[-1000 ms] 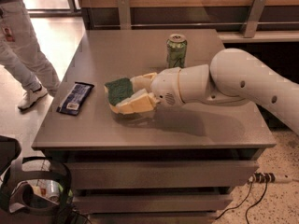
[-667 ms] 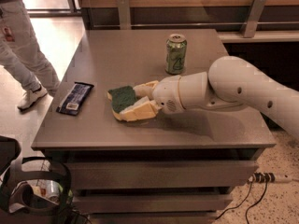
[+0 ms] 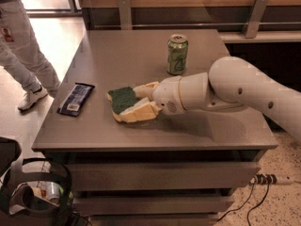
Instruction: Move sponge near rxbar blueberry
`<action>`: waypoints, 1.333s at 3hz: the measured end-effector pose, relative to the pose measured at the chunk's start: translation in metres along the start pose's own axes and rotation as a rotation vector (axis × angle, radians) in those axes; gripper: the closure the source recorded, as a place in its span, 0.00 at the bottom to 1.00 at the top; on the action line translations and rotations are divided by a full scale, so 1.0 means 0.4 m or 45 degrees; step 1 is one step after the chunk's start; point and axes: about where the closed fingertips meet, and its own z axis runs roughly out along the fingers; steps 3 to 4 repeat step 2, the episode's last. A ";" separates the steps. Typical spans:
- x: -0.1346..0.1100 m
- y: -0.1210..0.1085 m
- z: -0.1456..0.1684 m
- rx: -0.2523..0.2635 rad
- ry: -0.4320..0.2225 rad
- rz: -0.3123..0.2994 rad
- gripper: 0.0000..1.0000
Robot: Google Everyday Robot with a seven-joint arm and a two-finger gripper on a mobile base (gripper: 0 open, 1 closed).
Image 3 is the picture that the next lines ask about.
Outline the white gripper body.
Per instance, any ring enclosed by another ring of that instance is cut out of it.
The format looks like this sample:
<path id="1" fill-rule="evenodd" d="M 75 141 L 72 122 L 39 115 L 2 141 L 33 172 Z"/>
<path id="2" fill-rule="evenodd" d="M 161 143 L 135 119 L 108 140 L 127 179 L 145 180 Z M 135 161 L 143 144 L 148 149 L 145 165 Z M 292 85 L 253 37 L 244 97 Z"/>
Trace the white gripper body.
<path id="1" fill-rule="evenodd" d="M 179 115 L 185 112 L 180 99 L 180 76 L 164 79 L 154 89 L 153 100 L 166 115 Z"/>

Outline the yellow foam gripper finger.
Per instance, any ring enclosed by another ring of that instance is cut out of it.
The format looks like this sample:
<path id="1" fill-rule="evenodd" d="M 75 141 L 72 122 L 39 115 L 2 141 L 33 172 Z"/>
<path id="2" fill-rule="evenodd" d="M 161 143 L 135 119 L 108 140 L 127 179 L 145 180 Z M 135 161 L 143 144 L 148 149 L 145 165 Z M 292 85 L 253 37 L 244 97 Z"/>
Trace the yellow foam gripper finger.
<path id="1" fill-rule="evenodd" d="M 148 97 L 145 97 L 135 103 L 133 106 L 125 109 L 119 114 L 120 120 L 125 122 L 137 122 L 137 121 L 147 121 L 155 119 L 161 108 L 151 101 Z"/>
<path id="2" fill-rule="evenodd" d="M 141 86 L 137 86 L 134 88 L 135 96 L 137 98 L 148 98 L 149 100 L 152 101 L 153 100 L 152 94 L 158 85 L 159 83 L 155 81 Z"/>

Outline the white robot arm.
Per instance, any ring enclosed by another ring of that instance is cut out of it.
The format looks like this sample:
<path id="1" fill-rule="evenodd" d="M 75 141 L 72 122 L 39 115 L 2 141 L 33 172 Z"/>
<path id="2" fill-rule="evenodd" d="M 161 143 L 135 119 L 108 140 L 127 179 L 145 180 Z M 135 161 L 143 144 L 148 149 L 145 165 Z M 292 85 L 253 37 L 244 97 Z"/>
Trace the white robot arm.
<path id="1" fill-rule="evenodd" d="M 296 139 L 301 139 L 301 93 L 287 88 L 252 64 L 224 56 L 206 73 L 173 76 L 135 88 L 139 101 L 120 113 L 126 122 L 155 118 L 158 113 L 221 111 L 246 105 L 260 111 Z"/>

